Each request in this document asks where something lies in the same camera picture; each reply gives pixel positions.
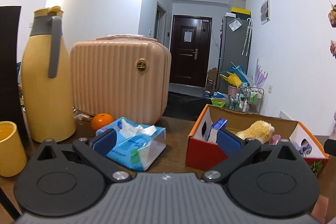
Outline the black paper bag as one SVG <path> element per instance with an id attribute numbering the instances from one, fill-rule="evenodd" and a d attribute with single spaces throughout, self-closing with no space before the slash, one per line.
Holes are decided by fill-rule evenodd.
<path id="1" fill-rule="evenodd" d="M 12 121 L 17 125 L 23 144 L 28 143 L 18 89 L 17 36 L 20 6 L 1 6 L 0 36 L 0 85 L 1 121 Z"/>

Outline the purple drawstring pouch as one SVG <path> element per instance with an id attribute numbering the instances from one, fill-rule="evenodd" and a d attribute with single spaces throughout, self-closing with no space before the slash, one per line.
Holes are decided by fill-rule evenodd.
<path id="1" fill-rule="evenodd" d="M 300 145 L 293 140 L 291 141 L 291 143 L 294 145 L 294 147 L 302 157 L 307 157 L 311 154 L 312 146 L 306 141 L 306 139 L 303 139 Z"/>

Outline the blue soft tissue pack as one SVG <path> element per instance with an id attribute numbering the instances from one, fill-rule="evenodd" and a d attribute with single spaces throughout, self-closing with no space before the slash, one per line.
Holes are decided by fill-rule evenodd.
<path id="1" fill-rule="evenodd" d="M 155 125 L 136 124 L 122 117 L 96 131 L 117 132 L 117 143 L 106 157 L 130 170 L 146 171 L 166 148 L 166 129 Z"/>

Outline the purple decorative plant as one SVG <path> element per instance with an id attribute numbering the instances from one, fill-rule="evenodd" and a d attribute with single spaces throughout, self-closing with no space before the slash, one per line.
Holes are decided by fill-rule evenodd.
<path id="1" fill-rule="evenodd" d="M 259 65 L 259 59 L 257 59 L 255 74 L 253 77 L 253 86 L 256 88 L 263 88 L 267 78 L 268 73 L 261 69 L 261 66 Z"/>

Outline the yellow mug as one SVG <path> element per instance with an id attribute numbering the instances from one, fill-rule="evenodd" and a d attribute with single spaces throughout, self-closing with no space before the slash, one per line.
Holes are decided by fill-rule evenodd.
<path id="1" fill-rule="evenodd" d="M 11 121 L 1 121 L 0 138 L 0 175 L 16 176 L 27 164 L 27 156 L 17 125 Z"/>

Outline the yellow box on fridge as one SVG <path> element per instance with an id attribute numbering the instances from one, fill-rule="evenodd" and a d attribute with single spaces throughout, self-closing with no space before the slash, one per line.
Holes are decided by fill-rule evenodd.
<path id="1" fill-rule="evenodd" d="M 236 8 L 236 7 L 232 7 L 231 8 L 231 13 L 239 13 L 239 14 L 246 14 L 248 16 L 251 15 L 251 12 L 247 9 L 242 9 L 242 8 Z"/>

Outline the dried pink roses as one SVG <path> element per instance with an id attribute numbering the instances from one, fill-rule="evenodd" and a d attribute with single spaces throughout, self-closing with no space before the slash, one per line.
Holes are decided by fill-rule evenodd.
<path id="1" fill-rule="evenodd" d="M 333 3 L 331 4 L 331 10 L 328 13 L 328 19 L 330 22 L 330 25 L 332 28 L 336 28 L 336 5 L 334 5 Z M 330 53 L 332 54 L 332 56 L 334 58 L 336 58 L 336 42 L 335 40 L 331 40 L 330 42 Z"/>

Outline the black chair back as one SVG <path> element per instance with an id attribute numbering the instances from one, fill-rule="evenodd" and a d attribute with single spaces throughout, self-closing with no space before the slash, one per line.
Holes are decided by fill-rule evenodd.
<path id="1" fill-rule="evenodd" d="M 178 92 L 168 92 L 167 106 L 163 116 L 175 119 L 197 121 L 207 104 L 212 104 L 208 98 L 199 98 Z"/>

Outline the yellow plush toy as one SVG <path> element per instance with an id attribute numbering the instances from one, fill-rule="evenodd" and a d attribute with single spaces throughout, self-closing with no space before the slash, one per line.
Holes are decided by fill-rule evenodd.
<path id="1" fill-rule="evenodd" d="M 253 138 L 260 141 L 262 144 L 267 143 L 274 133 L 274 127 L 263 120 L 254 122 L 249 128 L 237 132 L 235 135 L 240 139 Z"/>

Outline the yellow thermos jug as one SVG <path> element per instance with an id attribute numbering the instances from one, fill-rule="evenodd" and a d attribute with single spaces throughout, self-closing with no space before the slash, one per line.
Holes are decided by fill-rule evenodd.
<path id="1" fill-rule="evenodd" d="M 23 100 L 31 137 L 63 141 L 76 131 L 70 57 L 59 6 L 34 12 L 33 27 L 22 57 Z"/>

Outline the dark brown door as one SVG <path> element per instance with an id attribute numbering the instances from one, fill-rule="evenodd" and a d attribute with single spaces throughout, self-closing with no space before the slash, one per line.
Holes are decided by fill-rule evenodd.
<path id="1" fill-rule="evenodd" d="M 173 16 L 170 83 L 205 87 L 212 18 Z"/>

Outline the pink satin bow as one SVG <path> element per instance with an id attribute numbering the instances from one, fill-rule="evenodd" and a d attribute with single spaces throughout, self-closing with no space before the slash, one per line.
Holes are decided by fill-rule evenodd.
<path id="1" fill-rule="evenodd" d="M 268 141 L 269 145 L 276 145 L 281 140 L 281 135 L 272 135 Z"/>

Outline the pink textured vase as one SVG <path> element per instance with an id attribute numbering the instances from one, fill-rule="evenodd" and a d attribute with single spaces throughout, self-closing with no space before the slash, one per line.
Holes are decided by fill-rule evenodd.
<path id="1" fill-rule="evenodd" d="M 334 113 L 334 121 L 333 121 L 333 127 L 329 134 L 329 139 L 336 139 L 336 112 Z"/>

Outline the pink ribbed suitcase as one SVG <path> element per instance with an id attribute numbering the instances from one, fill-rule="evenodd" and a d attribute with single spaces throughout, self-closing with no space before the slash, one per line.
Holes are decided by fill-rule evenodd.
<path id="1" fill-rule="evenodd" d="M 167 106 L 171 53 L 153 38 L 116 34 L 74 44 L 73 104 L 91 116 L 155 124 Z"/>

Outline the red cardboard box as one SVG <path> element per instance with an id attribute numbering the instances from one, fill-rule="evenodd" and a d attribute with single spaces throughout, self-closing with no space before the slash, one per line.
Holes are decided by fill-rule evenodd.
<path id="1" fill-rule="evenodd" d="M 274 127 L 273 135 L 281 135 L 281 140 L 286 139 L 290 142 L 293 140 L 300 145 L 303 139 L 306 139 L 312 146 L 312 151 L 310 155 L 303 157 L 303 159 L 316 176 L 322 173 L 329 162 L 330 157 L 324 151 L 322 144 L 300 121 L 235 112 L 208 104 L 199 115 L 193 129 L 189 133 L 185 160 L 186 166 L 208 170 L 230 157 L 219 148 L 217 143 L 209 143 L 207 141 L 211 126 L 220 118 L 227 120 L 227 125 L 224 129 L 233 134 L 249 128 L 258 120 L 263 120 Z M 247 138 L 244 141 L 247 143 L 250 140 L 256 139 Z M 274 145 L 269 145 L 268 142 L 265 145 L 270 148 L 274 147 Z"/>

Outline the blue tissue pocket pack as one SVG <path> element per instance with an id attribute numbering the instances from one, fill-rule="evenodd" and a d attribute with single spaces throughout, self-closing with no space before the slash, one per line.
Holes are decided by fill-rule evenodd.
<path id="1" fill-rule="evenodd" d="M 217 142 L 217 134 L 220 129 L 226 128 L 227 120 L 224 118 L 218 119 L 210 129 L 209 137 L 207 138 L 207 141 L 209 143 L 216 143 Z"/>

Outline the blue and yellow bags pile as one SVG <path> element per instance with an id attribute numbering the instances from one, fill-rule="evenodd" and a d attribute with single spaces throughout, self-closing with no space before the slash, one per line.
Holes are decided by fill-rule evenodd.
<path id="1" fill-rule="evenodd" d="M 240 65 L 236 66 L 233 62 L 232 66 L 225 71 L 221 71 L 219 76 L 233 87 L 250 86 L 244 68 Z"/>

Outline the orange fruit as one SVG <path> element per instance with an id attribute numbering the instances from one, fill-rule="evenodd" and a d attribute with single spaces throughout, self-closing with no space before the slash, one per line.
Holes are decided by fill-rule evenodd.
<path id="1" fill-rule="evenodd" d="M 95 115 L 91 119 L 91 128 L 94 131 L 97 131 L 100 128 L 105 127 L 108 124 L 111 124 L 114 121 L 114 117 L 108 113 L 100 113 Z"/>

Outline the grey refrigerator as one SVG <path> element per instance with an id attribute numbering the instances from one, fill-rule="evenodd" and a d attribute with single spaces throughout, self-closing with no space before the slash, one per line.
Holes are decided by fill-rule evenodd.
<path id="1" fill-rule="evenodd" d="M 218 73 L 241 66 L 246 73 L 249 64 L 249 50 L 252 41 L 246 41 L 248 26 L 252 25 L 251 15 L 227 13 L 222 18 Z"/>

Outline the wall picture frame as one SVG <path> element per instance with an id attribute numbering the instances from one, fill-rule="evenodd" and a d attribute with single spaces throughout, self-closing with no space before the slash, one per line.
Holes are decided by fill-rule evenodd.
<path id="1" fill-rule="evenodd" d="M 265 0 L 261 5 L 260 21 L 262 25 L 270 21 L 270 0 Z"/>

